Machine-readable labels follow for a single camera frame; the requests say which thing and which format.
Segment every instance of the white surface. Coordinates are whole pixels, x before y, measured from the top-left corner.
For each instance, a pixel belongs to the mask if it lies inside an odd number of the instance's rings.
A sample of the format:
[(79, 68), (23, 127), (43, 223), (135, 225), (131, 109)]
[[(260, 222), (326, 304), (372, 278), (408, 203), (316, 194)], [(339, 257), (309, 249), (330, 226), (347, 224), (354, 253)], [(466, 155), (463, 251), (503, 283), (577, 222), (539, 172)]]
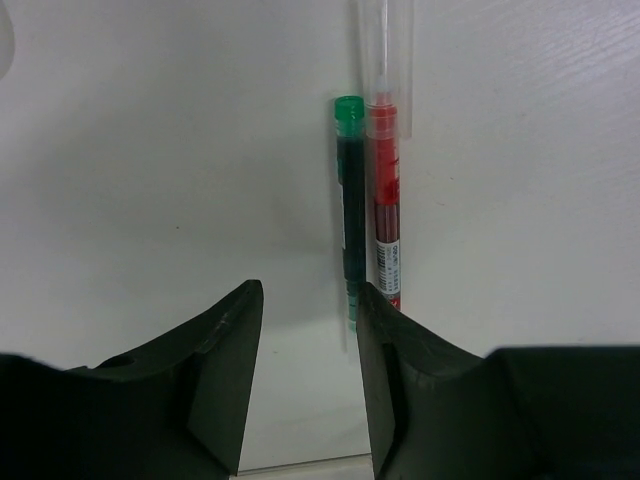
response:
[(373, 480), (368, 457), (345, 458), (242, 475), (241, 480)]
[[(365, 452), (328, 121), (347, 1), (7, 7), (0, 349), (95, 365), (261, 278), (242, 467)], [(476, 353), (640, 339), (639, 46), (628, 0), (416, 2), (408, 314)]]

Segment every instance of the pen cap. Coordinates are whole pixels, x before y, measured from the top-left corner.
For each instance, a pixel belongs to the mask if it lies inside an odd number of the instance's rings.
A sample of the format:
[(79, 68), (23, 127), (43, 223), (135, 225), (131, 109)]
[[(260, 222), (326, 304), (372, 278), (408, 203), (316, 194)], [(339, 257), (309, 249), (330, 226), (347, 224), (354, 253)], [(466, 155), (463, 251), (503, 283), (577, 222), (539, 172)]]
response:
[(364, 101), (397, 108), (400, 136), (411, 138), (413, 0), (359, 0)]
[(334, 101), (336, 133), (340, 137), (360, 137), (364, 134), (364, 101), (349, 95)]

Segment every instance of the barcode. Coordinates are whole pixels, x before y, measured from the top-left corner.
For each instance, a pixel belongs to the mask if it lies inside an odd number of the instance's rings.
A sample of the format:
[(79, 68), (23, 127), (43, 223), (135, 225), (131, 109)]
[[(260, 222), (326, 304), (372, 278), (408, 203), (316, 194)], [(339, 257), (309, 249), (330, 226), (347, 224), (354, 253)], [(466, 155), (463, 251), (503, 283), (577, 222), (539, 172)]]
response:
[(378, 286), (385, 295), (400, 292), (400, 242), (381, 243), (376, 248)]

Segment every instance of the white wall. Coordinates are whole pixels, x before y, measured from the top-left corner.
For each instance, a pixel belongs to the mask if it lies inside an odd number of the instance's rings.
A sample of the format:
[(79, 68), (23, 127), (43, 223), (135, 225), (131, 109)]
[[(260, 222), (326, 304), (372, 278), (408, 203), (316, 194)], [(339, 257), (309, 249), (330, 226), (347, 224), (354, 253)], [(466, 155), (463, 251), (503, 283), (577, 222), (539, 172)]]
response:
[[(476, 353), (640, 339), (640, 4), (416, 0), (406, 312)], [(247, 277), (243, 468), (365, 452), (341, 337), (347, 0), (7, 0), (0, 349), (95, 365)]]

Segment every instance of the red pen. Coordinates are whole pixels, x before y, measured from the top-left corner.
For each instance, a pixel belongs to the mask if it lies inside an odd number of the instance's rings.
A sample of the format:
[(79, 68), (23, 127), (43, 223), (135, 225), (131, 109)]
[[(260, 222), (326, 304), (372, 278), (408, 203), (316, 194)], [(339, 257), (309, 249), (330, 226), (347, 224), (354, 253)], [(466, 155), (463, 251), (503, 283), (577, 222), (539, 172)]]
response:
[(400, 309), (400, 138), (411, 137), (413, 0), (360, 0), (378, 287)]

